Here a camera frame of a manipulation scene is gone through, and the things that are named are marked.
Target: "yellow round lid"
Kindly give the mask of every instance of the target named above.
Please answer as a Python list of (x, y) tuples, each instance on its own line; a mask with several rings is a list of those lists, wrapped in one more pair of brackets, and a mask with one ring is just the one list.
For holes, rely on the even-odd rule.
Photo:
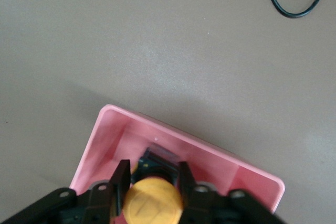
[(161, 178), (145, 178), (127, 192), (123, 213), (128, 224), (177, 224), (183, 211), (179, 191)]

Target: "pink plastic bin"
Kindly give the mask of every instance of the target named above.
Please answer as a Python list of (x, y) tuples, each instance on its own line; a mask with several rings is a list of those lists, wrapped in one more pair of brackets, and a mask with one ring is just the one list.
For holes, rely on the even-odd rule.
[(280, 178), (185, 132), (114, 105), (101, 109), (70, 188), (82, 194), (93, 182), (109, 179), (121, 159), (130, 159), (133, 168), (152, 143), (187, 161), (195, 179), (213, 183), (220, 194), (246, 189), (272, 212), (284, 194)]

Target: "gray floor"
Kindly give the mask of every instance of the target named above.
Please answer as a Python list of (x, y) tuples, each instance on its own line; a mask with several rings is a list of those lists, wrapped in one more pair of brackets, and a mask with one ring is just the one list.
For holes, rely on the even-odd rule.
[(335, 223), (335, 17), (335, 0), (297, 20), (270, 0), (0, 0), (0, 221), (70, 184), (111, 103), (281, 177), (288, 223)]

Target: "pink tray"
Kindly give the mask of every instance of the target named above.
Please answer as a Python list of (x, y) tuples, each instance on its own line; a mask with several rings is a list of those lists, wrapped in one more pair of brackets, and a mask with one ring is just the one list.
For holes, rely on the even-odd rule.
[(246, 189), (272, 212), (284, 194), (280, 178), (167, 124), (114, 105), (101, 109), (70, 188), (82, 194), (93, 182), (109, 179), (121, 159), (130, 159), (134, 167), (152, 143), (187, 161), (195, 179), (213, 183), (220, 194)]

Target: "yellow object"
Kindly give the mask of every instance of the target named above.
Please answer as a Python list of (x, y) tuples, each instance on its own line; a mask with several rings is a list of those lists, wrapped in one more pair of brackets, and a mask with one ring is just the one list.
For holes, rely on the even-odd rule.
[(179, 191), (161, 178), (145, 178), (127, 192), (123, 213), (128, 224), (177, 224), (183, 211)]

